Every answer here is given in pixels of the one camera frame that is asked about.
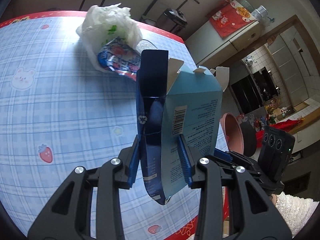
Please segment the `pink fuzzy sleeve forearm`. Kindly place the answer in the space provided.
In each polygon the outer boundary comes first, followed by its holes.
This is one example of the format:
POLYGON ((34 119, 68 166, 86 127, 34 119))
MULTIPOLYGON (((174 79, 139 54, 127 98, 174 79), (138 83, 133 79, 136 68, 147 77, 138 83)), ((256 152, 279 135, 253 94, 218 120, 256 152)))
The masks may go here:
POLYGON ((283 192, 280 195, 272 194, 269 199, 287 223, 293 238, 307 224, 319 205, 311 198, 300 198, 283 192))

